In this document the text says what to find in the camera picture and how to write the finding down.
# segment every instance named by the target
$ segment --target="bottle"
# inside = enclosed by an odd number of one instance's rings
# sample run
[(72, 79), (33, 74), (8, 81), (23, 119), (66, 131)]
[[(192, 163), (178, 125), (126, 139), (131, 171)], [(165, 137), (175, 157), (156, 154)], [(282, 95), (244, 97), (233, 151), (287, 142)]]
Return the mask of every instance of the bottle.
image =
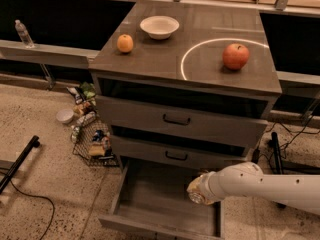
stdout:
[(26, 26), (20, 20), (16, 20), (15, 23), (15, 28), (21, 38), (21, 41), (25, 44), (26, 48), (33, 48), (34, 43), (29, 35)]

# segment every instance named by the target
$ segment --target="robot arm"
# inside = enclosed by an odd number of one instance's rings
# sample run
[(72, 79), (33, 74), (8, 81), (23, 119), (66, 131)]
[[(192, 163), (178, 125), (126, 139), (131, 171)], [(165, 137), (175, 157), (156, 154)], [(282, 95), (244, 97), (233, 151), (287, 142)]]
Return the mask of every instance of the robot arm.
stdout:
[(198, 204), (209, 205), (228, 196), (252, 196), (320, 215), (320, 176), (265, 175), (251, 162), (203, 174), (189, 184), (187, 192)]

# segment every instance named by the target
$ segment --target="wire basket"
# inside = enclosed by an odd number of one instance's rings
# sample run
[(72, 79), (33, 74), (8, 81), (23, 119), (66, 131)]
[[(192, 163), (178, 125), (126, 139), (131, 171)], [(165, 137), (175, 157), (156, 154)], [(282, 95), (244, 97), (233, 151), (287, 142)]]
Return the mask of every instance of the wire basket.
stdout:
[(89, 150), (94, 145), (93, 137), (97, 130), (101, 130), (105, 135), (109, 132), (108, 126), (100, 118), (95, 119), (86, 126), (80, 127), (79, 138), (74, 145), (72, 153), (81, 157), (88, 166), (119, 167), (118, 160), (112, 153), (111, 147), (102, 156), (89, 155)]

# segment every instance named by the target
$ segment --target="drawer handle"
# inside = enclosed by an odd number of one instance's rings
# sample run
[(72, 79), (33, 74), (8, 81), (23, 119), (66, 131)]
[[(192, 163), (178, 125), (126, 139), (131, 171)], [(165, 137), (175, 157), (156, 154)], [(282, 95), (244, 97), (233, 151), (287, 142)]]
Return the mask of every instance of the drawer handle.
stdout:
[(180, 157), (176, 157), (176, 156), (171, 156), (171, 155), (169, 155), (169, 151), (166, 151), (165, 156), (166, 156), (166, 158), (173, 159), (173, 160), (179, 160), (179, 161), (186, 161), (188, 159), (187, 153), (184, 154), (184, 157), (180, 158)]
[(188, 125), (191, 121), (190, 117), (188, 117), (187, 119), (169, 118), (166, 114), (163, 114), (162, 119), (167, 123), (180, 125)]

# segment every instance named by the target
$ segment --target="concrete floor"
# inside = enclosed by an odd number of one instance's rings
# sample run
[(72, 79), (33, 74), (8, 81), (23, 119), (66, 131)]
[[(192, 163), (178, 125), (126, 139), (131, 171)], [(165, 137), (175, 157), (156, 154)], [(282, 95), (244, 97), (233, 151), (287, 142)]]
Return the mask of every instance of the concrete floor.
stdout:
[[(0, 160), (15, 160), (33, 135), (40, 137), (40, 148), (32, 150), (13, 183), (23, 192), (53, 201), (53, 222), (43, 239), (142, 239), (101, 227), (98, 216), (108, 213), (121, 172), (118, 168), (88, 167), (72, 154), (71, 124), (60, 124), (55, 115), (62, 108), (72, 108), (73, 98), (62, 84), (53, 91), (45, 88), (44, 82), (0, 76)], [(285, 118), (286, 123), (297, 123), (294, 118)], [(306, 130), (317, 132), (318, 119), (310, 126)], [(293, 136), (279, 124), (274, 130), (280, 144)], [(261, 151), (267, 154), (271, 152), (265, 145), (268, 139), (270, 133), (261, 141)], [(288, 159), (320, 166), (319, 147), (319, 135), (301, 134), (289, 146)], [(264, 157), (259, 165), (269, 172)], [(290, 207), (281, 210), (260, 198), (230, 197), (224, 203), (225, 239), (319, 239), (320, 216)], [(0, 239), (40, 239), (51, 213), (48, 201), (26, 197), (9, 184), (0, 196)]]

